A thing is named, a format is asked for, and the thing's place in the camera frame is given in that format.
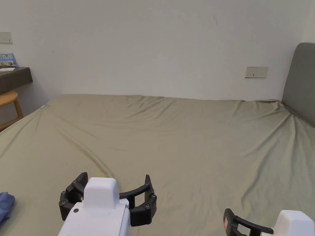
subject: mattress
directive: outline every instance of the mattress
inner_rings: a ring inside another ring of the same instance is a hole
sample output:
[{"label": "mattress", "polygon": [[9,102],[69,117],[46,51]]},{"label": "mattress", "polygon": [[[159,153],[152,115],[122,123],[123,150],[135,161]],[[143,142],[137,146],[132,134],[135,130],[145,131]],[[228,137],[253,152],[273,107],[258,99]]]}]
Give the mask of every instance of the mattress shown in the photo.
[{"label": "mattress", "polygon": [[279,101],[63,95],[0,133],[0,191],[16,197],[0,234],[57,235],[60,193],[84,171],[121,192],[151,176],[157,212],[132,236],[223,236],[226,208],[268,227],[283,209],[315,220],[314,144]]}]

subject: desk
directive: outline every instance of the desk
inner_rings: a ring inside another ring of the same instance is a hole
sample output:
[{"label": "desk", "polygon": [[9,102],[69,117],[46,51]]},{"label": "desk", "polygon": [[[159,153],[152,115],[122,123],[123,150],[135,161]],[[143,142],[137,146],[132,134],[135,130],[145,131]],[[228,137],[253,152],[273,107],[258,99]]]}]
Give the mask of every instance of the desk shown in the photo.
[{"label": "desk", "polygon": [[31,71],[28,67],[16,67],[14,71],[0,72],[0,94],[32,82]]}]

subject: stool leg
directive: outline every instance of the stool leg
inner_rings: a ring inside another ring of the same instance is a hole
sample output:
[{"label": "stool leg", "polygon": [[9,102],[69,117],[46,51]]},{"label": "stool leg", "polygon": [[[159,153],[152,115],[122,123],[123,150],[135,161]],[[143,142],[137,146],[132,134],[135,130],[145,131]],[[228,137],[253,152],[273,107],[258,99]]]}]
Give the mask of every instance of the stool leg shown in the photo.
[{"label": "stool leg", "polygon": [[19,98],[16,98],[16,100],[14,101],[14,106],[15,106],[15,109],[16,109],[16,113],[18,114],[18,118],[22,119],[24,116],[23,116],[23,111],[22,111],[22,108],[21,108],[21,105],[20,105]]}]

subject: wooden chair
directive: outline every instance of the wooden chair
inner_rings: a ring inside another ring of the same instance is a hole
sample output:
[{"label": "wooden chair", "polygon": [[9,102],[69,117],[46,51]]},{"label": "wooden chair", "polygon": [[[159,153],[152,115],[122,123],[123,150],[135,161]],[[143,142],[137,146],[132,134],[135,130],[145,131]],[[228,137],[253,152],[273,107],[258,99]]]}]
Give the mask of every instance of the wooden chair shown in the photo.
[{"label": "wooden chair", "polygon": [[18,117],[7,123],[0,124],[0,132],[23,118],[23,112],[18,98],[18,94],[16,92],[7,92],[5,94],[0,95],[0,107],[8,105],[10,103],[14,103]]}]

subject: wall switch panel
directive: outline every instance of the wall switch panel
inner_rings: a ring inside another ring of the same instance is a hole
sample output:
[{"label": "wall switch panel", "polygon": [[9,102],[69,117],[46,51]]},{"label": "wall switch panel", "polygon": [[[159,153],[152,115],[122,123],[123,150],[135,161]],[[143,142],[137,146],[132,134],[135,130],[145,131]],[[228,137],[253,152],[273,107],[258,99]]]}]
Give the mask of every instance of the wall switch panel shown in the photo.
[{"label": "wall switch panel", "polygon": [[10,32],[0,32],[0,43],[13,43]]},{"label": "wall switch panel", "polygon": [[247,67],[245,78],[266,78],[268,67]]}]

